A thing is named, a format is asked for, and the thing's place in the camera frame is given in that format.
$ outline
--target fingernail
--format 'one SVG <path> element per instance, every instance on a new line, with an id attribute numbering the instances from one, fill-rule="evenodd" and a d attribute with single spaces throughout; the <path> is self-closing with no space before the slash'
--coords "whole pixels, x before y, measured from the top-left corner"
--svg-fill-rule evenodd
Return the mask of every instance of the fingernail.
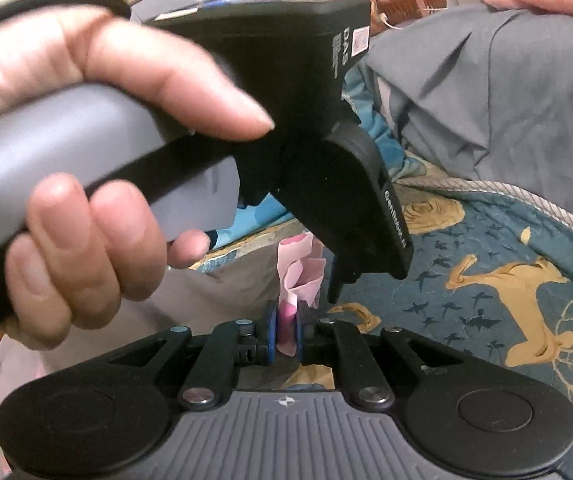
<path id="1" fill-rule="evenodd" d="M 53 283 L 35 245 L 27 244 L 18 259 L 18 270 L 26 289 L 34 296 L 50 296 Z"/>
<path id="2" fill-rule="evenodd" d="M 84 192 L 68 176 L 53 176 L 38 185 L 39 219 L 55 246 L 62 250 L 84 247 L 90 236 L 90 213 Z"/>
<path id="3" fill-rule="evenodd" d="M 96 222 L 113 245 L 133 245 L 146 231 L 146 203 L 135 190 L 120 187 L 104 191 L 102 202 L 94 204 L 99 214 Z"/>
<path id="4" fill-rule="evenodd" d="M 267 131 L 271 131 L 276 127 L 276 123 L 271 119 L 268 111 L 266 111 L 253 97 L 240 89 L 237 89 L 236 95 L 238 106 L 249 115 L 253 115 L 258 122 L 262 123 L 262 125 L 266 127 Z"/>

